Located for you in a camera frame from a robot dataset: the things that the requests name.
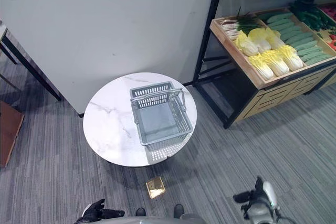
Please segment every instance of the basket handle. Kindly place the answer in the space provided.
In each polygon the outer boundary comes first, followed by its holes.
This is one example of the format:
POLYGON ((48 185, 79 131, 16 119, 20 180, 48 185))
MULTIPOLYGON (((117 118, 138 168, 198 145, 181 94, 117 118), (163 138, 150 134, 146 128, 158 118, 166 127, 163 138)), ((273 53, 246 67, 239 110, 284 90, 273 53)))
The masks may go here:
MULTIPOLYGON (((147 98, 150 98, 150 97, 155 97, 155 96, 158 96, 160 94, 169 94, 169 93, 177 93, 177 94, 181 93, 182 94, 182 103, 183 103, 182 110, 185 112, 187 109, 186 109, 186 106, 185 106, 184 92, 183 92, 182 88, 161 90, 161 91, 157 91, 157 92, 153 92, 153 93, 149 93, 149 94, 140 95, 138 97, 132 98, 131 99, 131 104, 132 104, 132 106, 135 106, 135 102, 137 102, 137 101, 141 101, 141 100, 144 100, 144 99, 147 99, 147 98)), ((134 122, 137 124, 138 119, 134 118, 134 122)))

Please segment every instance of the black glove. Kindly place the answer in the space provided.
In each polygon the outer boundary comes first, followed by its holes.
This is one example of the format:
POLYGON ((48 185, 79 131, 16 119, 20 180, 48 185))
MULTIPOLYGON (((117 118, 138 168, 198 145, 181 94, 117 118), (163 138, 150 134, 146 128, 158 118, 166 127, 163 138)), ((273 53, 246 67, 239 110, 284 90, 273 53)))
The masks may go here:
POLYGON ((101 210, 101 218, 102 219, 112 219, 112 218, 120 218, 125 215, 125 212, 122 210, 112 210, 112 209, 102 209, 101 210))
POLYGON ((82 222, 95 222, 101 220, 102 212, 101 210, 104 208, 103 203, 105 199, 98 200, 97 202, 91 204, 91 206, 85 210, 82 217, 80 217, 75 224, 79 224, 82 222))

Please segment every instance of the shoe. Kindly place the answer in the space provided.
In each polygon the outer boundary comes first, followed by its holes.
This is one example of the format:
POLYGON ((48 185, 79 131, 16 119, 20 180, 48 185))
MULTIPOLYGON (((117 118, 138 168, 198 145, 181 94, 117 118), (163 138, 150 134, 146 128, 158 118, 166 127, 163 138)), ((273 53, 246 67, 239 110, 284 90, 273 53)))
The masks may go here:
POLYGON ((135 216, 146 216, 146 210, 143 207, 138 208, 135 216))
POLYGON ((123 217, 124 215, 125 212, 122 210, 101 209, 102 219, 120 218, 123 217))
POLYGON ((179 219, 184 214, 184 208, 181 204, 177 204, 174 207, 174 218, 179 219))

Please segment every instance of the table leg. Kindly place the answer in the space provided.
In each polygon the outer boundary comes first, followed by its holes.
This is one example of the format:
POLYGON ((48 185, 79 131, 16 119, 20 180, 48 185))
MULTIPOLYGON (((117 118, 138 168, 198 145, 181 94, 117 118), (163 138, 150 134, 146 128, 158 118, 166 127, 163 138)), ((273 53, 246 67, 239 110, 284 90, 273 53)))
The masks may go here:
POLYGON ((53 90, 53 88, 46 82, 45 79, 36 71, 36 69, 29 63, 28 60, 17 50, 13 43, 6 37, 3 37, 2 42, 15 55, 15 57, 28 69, 28 71, 42 84, 42 86, 49 91, 58 101, 61 97, 53 90))
POLYGON ((17 64, 11 54, 7 51, 7 49, 0 43, 0 50, 4 52, 4 54, 11 60, 12 63, 17 64))

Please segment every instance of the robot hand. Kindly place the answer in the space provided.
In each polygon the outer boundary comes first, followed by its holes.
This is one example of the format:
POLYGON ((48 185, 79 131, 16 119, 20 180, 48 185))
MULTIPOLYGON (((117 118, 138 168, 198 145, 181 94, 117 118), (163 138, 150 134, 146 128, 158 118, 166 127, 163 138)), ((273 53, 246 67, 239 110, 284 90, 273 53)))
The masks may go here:
POLYGON ((255 189, 245 191, 233 196, 235 202, 242 204, 241 210, 244 212, 244 219, 256 223, 277 223, 279 219, 287 219, 295 223, 292 219, 282 217, 279 213, 277 197, 270 182, 264 182, 261 177, 257 177, 255 189))
POLYGON ((95 203, 89 204, 82 217, 80 217, 75 224, 82 222, 95 222, 101 219, 111 219, 123 217, 125 212, 121 210, 104 209, 105 199, 98 200, 95 203))

